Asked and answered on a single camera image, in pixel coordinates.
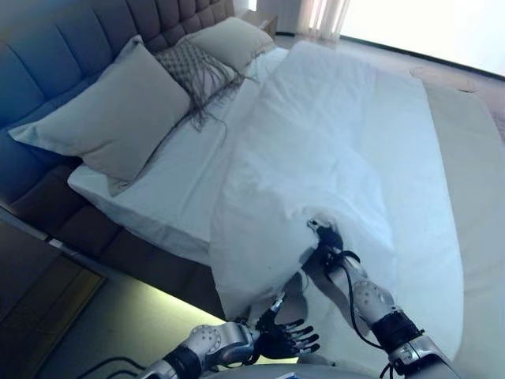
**white pillow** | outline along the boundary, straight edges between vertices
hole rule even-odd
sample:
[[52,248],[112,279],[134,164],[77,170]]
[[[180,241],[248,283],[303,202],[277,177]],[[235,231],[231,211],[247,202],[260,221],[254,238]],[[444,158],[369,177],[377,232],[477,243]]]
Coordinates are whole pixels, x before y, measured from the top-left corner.
[[184,88],[197,115],[192,122],[201,131],[207,120],[207,104],[226,87],[236,88],[242,80],[230,67],[186,40],[155,54],[163,68]]
[[244,73],[255,57],[275,47],[267,33],[236,17],[203,29],[189,39],[239,73]]
[[64,106],[9,134],[25,144],[80,156],[110,178],[133,181],[189,111],[189,97],[141,43],[106,72]]

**floor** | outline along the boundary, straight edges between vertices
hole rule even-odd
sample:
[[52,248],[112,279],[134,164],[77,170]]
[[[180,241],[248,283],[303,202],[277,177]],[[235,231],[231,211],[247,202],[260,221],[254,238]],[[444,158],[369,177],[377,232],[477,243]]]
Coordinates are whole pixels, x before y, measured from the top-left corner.
[[[306,38],[277,36],[275,43],[279,47],[290,49],[296,42],[303,39]],[[471,89],[475,90],[475,94],[488,106],[502,140],[505,142],[505,81],[344,39],[338,43],[323,40],[313,40],[313,42],[346,52],[381,69],[401,75],[412,76],[413,71],[422,68],[429,73],[422,77],[423,80],[434,84],[451,86],[451,84],[462,82],[469,83]]]
[[[221,323],[217,317],[117,270],[78,254],[74,257],[107,281],[46,360],[37,379],[77,377],[105,358],[118,355],[149,366],[179,345],[196,325]],[[103,379],[124,369],[136,371],[124,362],[112,362],[86,378]]]

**bed frame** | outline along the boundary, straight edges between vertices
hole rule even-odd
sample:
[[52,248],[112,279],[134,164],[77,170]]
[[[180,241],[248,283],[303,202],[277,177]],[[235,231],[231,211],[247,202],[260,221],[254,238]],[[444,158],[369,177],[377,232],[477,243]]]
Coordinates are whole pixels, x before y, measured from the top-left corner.
[[232,0],[98,0],[0,40],[0,206],[51,238],[217,316],[223,312],[209,268],[139,239],[70,189],[66,180],[80,159],[20,144],[7,131],[84,91],[130,37],[140,34],[150,51],[160,51],[233,15]]

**gray knit pillow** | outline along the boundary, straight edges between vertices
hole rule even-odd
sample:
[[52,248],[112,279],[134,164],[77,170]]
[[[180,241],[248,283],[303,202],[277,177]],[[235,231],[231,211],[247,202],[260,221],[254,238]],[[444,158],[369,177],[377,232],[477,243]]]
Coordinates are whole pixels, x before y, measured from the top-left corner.
[[155,57],[189,94],[192,112],[198,117],[193,125],[198,130],[210,115],[205,111],[209,101],[224,88],[238,87],[244,79],[188,40],[156,53]]

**black cable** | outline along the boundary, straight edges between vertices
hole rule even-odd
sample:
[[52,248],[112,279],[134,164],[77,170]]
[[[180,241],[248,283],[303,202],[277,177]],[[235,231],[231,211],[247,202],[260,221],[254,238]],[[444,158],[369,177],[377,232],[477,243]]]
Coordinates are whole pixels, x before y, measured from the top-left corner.
[[383,347],[380,345],[377,345],[376,343],[373,343],[372,341],[367,340],[366,338],[363,337],[359,329],[357,328],[356,324],[356,316],[354,314],[354,294],[353,294],[353,284],[350,282],[350,274],[347,271],[347,268],[345,268],[343,265],[340,265],[344,272],[346,273],[347,276],[347,285],[349,286],[349,303],[350,303],[350,320],[353,322],[353,328],[356,334],[363,340],[365,341],[368,345],[374,346],[377,349],[384,350]]
[[100,363],[97,363],[96,365],[94,365],[92,368],[84,371],[81,375],[79,375],[78,377],[76,377],[76,379],[82,379],[83,377],[87,377],[90,373],[94,373],[96,370],[104,367],[105,365],[111,363],[111,362],[116,362],[116,361],[123,361],[123,362],[127,362],[129,363],[130,365],[132,365],[133,367],[139,369],[139,370],[142,370],[144,371],[146,368],[142,365],[139,365],[137,362],[135,362],[133,359],[131,358],[128,358],[128,357],[110,357],[110,358],[107,358],[107,359],[104,359],[103,361],[101,361]]
[[391,368],[391,364],[388,363],[386,367],[384,367],[384,370],[380,372],[379,379],[383,379],[384,375],[386,375],[386,372]]
[[111,375],[109,375],[108,377],[106,377],[105,379],[112,379],[113,377],[116,377],[118,375],[129,375],[130,377],[136,377],[137,374],[134,373],[133,371],[129,371],[129,370],[119,370],[119,371],[115,371],[113,372]]

